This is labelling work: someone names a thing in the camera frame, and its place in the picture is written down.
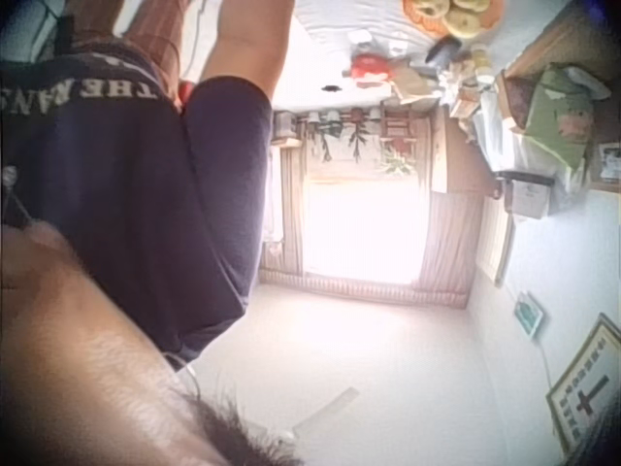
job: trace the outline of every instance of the skin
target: skin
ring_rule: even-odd
[[[293,5],[224,0],[202,80],[243,78],[272,98]],[[169,364],[50,225],[2,228],[0,355],[2,426],[41,464],[226,464]]]

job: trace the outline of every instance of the cross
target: cross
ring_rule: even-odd
[[[593,415],[593,408],[591,408],[591,400],[597,396],[597,394],[602,391],[602,388],[609,382],[608,376],[603,376],[599,382],[593,387],[593,389],[588,393],[582,393],[582,390],[578,391],[578,398],[580,399],[580,404],[576,407],[579,411],[584,410],[584,413],[588,416]]]

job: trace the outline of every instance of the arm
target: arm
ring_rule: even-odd
[[[272,99],[286,56],[294,0],[223,0],[201,81],[243,78]]]

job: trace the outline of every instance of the small frame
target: small frame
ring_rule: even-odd
[[[546,396],[565,454],[584,438],[621,384],[621,331],[600,314],[570,367]]]
[[[528,293],[520,293],[513,314],[520,322],[528,338],[534,339],[543,321],[544,314],[533,297]]]
[[[599,144],[603,180],[621,180],[621,143]]]

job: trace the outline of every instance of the window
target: window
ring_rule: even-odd
[[[280,149],[272,148],[265,183],[265,212],[263,214],[263,241],[282,241],[282,184]]]
[[[310,183],[305,270],[329,277],[411,283],[418,276],[426,219],[409,181]]]

